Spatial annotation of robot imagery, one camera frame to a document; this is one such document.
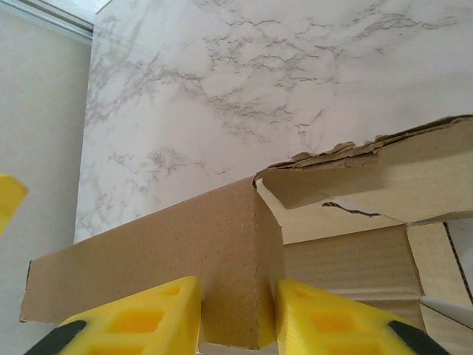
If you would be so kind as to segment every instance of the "gray marble veining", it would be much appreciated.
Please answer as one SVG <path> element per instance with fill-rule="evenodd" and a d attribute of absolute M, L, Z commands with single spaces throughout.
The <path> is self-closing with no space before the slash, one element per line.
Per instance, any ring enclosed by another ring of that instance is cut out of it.
<path fill-rule="evenodd" d="M 472 64 L 467 0 L 113 0 L 75 241 L 297 152 L 471 113 Z"/>

